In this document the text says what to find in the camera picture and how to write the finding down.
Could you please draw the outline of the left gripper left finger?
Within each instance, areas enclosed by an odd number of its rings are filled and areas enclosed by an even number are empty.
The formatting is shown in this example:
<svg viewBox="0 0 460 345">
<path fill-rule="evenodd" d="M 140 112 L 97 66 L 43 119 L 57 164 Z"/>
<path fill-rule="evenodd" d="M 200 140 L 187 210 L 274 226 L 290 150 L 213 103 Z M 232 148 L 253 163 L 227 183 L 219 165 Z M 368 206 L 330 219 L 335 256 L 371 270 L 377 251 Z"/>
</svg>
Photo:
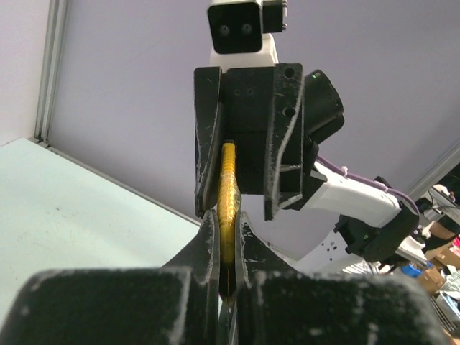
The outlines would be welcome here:
<svg viewBox="0 0 460 345">
<path fill-rule="evenodd" d="M 1 328 L 3 344 L 216 344 L 219 223 L 160 268 L 48 270 L 31 276 Z"/>
</svg>

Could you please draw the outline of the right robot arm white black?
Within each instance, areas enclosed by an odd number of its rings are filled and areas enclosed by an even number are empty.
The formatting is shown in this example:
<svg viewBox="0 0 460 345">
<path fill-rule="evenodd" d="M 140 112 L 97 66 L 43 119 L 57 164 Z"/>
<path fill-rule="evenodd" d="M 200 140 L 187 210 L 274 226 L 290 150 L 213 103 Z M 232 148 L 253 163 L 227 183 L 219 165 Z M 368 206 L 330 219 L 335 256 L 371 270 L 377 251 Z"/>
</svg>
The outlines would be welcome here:
<svg viewBox="0 0 460 345">
<path fill-rule="evenodd" d="M 331 244 L 310 260 L 332 265 L 332 253 L 394 265 L 400 244 L 419 222 L 408 197 L 378 178 L 368 180 L 325 161 L 320 143 L 344 124 L 344 107 L 321 70 L 299 63 L 195 69 L 195 214 L 218 200 L 223 145 L 235 146 L 235 184 L 264 198 L 264 217 L 314 208 L 339 215 Z"/>
</svg>

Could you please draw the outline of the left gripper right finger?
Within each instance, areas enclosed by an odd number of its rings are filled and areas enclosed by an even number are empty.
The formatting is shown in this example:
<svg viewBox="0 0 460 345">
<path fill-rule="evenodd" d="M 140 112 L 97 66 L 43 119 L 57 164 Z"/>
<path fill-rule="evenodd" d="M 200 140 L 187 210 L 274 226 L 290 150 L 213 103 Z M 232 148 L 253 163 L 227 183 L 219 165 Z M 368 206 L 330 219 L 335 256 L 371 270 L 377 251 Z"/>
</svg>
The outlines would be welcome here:
<svg viewBox="0 0 460 345">
<path fill-rule="evenodd" d="M 238 344 L 448 344 L 431 301 L 393 275 L 303 274 L 236 218 Z"/>
</svg>

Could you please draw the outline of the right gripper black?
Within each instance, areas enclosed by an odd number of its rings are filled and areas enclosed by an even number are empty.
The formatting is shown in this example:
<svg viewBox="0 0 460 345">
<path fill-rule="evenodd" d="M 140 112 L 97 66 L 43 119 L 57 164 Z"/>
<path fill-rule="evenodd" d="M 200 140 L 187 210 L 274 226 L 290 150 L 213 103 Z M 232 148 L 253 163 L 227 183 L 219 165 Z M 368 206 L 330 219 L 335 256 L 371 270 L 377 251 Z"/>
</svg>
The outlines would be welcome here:
<svg viewBox="0 0 460 345">
<path fill-rule="evenodd" d="M 243 194 L 264 195 L 264 218 L 300 200 L 303 173 L 303 65 L 196 68 L 195 214 L 217 202 L 220 144 L 236 145 L 236 180 Z"/>
</svg>

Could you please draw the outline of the yellow utility knife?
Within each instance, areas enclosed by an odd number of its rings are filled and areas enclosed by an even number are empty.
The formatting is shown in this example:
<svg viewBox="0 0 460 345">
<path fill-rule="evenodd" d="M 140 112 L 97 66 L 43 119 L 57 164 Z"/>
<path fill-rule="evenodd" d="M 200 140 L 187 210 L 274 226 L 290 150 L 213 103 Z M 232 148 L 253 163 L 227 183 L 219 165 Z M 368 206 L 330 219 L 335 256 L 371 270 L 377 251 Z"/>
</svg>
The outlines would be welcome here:
<svg viewBox="0 0 460 345">
<path fill-rule="evenodd" d="M 241 195 L 236 180 L 236 145 L 224 142 L 218 181 L 217 216 L 220 232 L 221 278 L 220 294 L 230 303 L 235 289 L 235 230 Z"/>
</svg>

